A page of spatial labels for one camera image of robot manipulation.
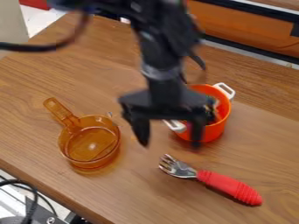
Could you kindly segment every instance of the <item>measuring cup handle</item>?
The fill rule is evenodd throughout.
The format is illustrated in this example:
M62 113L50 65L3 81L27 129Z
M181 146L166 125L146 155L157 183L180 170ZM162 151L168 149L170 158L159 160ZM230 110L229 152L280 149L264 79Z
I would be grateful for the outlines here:
M215 88L220 90L222 93L224 93L230 102L233 101L234 96L236 95L236 91L234 91L232 88L227 86L224 82L217 83L213 85Z
M45 100L44 106L66 127L80 126L79 118L55 98Z

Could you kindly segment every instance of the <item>white handle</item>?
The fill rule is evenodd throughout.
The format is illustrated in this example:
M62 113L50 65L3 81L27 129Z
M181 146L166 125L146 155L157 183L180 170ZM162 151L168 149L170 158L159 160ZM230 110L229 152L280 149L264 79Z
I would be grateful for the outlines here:
M225 84L224 82L217 83L213 86L218 90L220 90L222 93L224 93L230 102L233 100L234 96L236 95L236 91L234 91L232 88L227 86L227 84Z
M173 131L177 133L183 133L186 130L186 126L177 120L166 121L163 120L164 123Z

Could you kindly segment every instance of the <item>utensil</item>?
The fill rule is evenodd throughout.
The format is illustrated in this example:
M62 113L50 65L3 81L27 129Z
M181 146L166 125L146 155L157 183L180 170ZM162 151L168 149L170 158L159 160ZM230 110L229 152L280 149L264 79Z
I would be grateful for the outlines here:
M227 84L220 82L213 86L210 85L191 85L190 89L210 95L219 101L217 106L218 114L217 122L206 125L204 135L201 142L208 143L217 139L224 131L228 116L231 114L232 103L236 92L227 86ZM164 121L166 125L179 137L185 141L191 141L191 125L187 121Z
M65 126L59 147L75 168L89 172L114 160L121 133L111 119L103 115L78 118L55 98L47 99L44 105Z
M251 206L262 204L261 196L250 186L239 180L220 175L213 171L196 171L188 164L165 154L161 157L159 168L167 174L181 179L197 179L207 186L233 196Z

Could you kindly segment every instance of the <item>black wire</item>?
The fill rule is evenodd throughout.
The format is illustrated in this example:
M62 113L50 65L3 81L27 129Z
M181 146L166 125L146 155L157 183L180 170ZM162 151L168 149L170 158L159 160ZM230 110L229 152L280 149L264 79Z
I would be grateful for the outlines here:
M194 60L198 65L205 71L206 70L206 65L205 62L198 56L196 55L193 51L189 52L189 57Z
M3 177L3 176L1 176L0 175L0 179L4 179L4 180L7 180L5 177ZM28 191L28 192L31 192L31 189L30 188L27 188L27 187L25 187L25 186L22 186L22 185L13 185L13 186L16 186L16 187L19 187L19 188L21 188L21 189L24 189L24 190L26 190L26 191ZM45 198L45 196L43 195L43 194L41 194L41 193L39 193L38 192L38 196L50 207L50 209L52 210L52 213L55 215L55 216L57 216L58 217L58 214L57 214L57 212L56 212L56 210L55 210L55 208L53 207L53 205L49 202L49 200L48 199L46 199Z
M31 191L34 195L31 207L21 222L21 224L31 224L32 216L38 208L38 190L37 190L37 188L25 181L17 180L17 179L6 179L6 180L0 182L0 187L6 186L6 185L16 185L17 187L19 187L18 184L25 185L25 186L28 186L29 188L31 188Z
M81 12L81 20L79 25L76 27L73 35L60 41L59 43L49 44L49 45L20 45L0 42L0 50L12 51L12 52L25 52L25 53L42 53L56 51L60 48L69 46L72 44L76 38L79 37L85 31L87 23L89 21L89 14L86 11Z

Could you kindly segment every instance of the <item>orange pot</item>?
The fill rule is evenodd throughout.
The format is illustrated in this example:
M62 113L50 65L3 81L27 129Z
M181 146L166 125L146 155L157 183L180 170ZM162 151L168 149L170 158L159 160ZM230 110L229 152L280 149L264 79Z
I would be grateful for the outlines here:
M232 103L230 101L234 98L235 92L224 83L218 83L214 86L192 85L190 88L199 93L211 95L219 100L217 110L221 119L214 124L205 126L205 132L201 140L203 143L211 142L218 138L225 129L227 118L232 110ZM186 141L191 141L191 125L188 122L172 121L166 122L166 124L179 137Z

